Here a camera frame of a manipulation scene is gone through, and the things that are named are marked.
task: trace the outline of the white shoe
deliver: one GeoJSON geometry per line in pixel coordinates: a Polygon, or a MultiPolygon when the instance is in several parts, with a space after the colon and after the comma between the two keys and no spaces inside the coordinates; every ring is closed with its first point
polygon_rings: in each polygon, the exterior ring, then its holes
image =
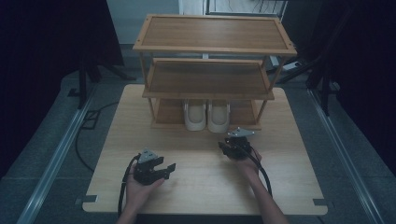
{"type": "Polygon", "coordinates": [[[207,127],[212,133],[226,133],[230,125],[230,102],[209,100],[207,127]]]}
{"type": "Polygon", "coordinates": [[[206,126],[206,100],[184,100],[184,123],[189,131],[201,131],[206,126]]]}

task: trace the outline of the dark background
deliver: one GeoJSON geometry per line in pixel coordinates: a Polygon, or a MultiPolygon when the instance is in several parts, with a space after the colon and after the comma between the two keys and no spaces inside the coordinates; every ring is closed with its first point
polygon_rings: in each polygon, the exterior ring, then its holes
{"type": "MultiPolygon", "coordinates": [[[[337,99],[396,174],[394,1],[323,1],[315,8],[319,14],[310,23],[309,41],[297,47],[308,61],[317,57],[345,3],[356,8],[326,63],[341,87],[337,99]]],[[[78,70],[82,55],[113,65],[123,61],[106,0],[2,0],[0,40],[3,176],[46,116],[62,78],[78,70]]]]}
{"type": "Polygon", "coordinates": [[[0,30],[3,176],[83,55],[123,61],[106,0],[0,1],[0,30]]]}

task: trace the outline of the human hand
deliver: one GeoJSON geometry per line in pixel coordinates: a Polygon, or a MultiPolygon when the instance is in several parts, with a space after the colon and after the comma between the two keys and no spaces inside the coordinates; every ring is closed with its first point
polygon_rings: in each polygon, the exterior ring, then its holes
{"type": "Polygon", "coordinates": [[[146,203],[151,192],[158,188],[165,181],[165,179],[162,178],[155,181],[151,185],[143,186],[134,179],[135,167],[136,164],[133,164],[129,170],[128,179],[126,181],[126,204],[120,218],[117,220],[117,224],[134,223],[136,214],[146,203]]]}
{"type": "MultiPolygon", "coordinates": [[[[258,162],[262,160],[262,155],[260,155],[260,153],[254,148],[251,150],[250,155],[258,162]]],[[[251,181],[253,178],[259,177],[259,168],[250,158],[245,158],[240,161],[233,161],[235,162],[238,170],[248,181],[251,181]]]]}
{"type": "Polygon", "coordinates": [[[136,212],[139,211],[142,206],[146,203],[149,195],[152,191],[158,188],[165,181],[161,178],[151,185],[144,186],[134,179],[134,168],[136,164],[133,164],[129,171],[128,180],[126,183],[126,205],[125,209],[133,209],[136,212]]]}

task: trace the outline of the bottom shelf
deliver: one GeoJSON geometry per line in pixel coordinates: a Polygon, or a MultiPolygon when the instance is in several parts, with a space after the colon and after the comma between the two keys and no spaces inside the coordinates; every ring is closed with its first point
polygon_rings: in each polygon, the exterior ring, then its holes
{"type": "MultiPolygon", "coordinates": [[[[230,106],[229,130],[237,127],[250,130],[262,129],[260,123],[256,122],[258,109],[255,100],[231,100],[230,106]]],[[[182,100],[156,99],[154,115],[156,119],[151,124],[152,128],[185,129],[182,100]]]]}

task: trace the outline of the metal rail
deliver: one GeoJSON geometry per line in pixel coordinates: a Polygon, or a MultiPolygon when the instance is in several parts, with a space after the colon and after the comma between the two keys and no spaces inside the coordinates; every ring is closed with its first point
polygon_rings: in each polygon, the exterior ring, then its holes
{"type": "Polygon", "coordinates": [[[367,217],[369,218],[371,223],[384,224],[385,222],[381,217],[381,214],[379,213],[378,207],[375,203],[375,200],[373,199],[373,196],[371,195],[370,191],[367,189],[366,184],[361,178],[359,171],[353,164],[352,159],[350,159],[349,154],[347,153],[347,149],[345,148],[340,136],[338,135],[337,130],[332,125],[331,119],[328,116],[326,116],[324,111],[321,109],[318,97],[309,89],[308,89],[308,94],[311,97],[316,107],[320,120],[322,121],[327,134],[330,136],[332,140],[334,149],[337,152],[337,155],[344,166],[346,174],[348,175],[351,184],[361,201],[361,205],[364,211],[366,212],[367,217]]]}
{"type": "Polygon", "coordinates": [[[72,120],[61,140],[57,148],[55,149],[52,158],[49,161],[49,164],[44,171],[44,174],[41,176],[38,184],[35,187],[35,191],[31,195],[28,203],[23,209],[20,218],[18,219],[18,224],[28,224],[33,223],[35,218],[40,211],[40,208],[47,197],[48,192],[50,191],[50,187],[52,186],[53,181],[55,180],[56,175],[58,174],[59,169],[64,162],[64,158],[70,148],[76,134],[78,131],[78,127],[81,125],[84,120],[84,116],[87,113],[87,110],[92,102],[92,96],[96,91],[96,85],[93,86],[93,90],[86,102],[86,104],[79,109],[72,120]]]}

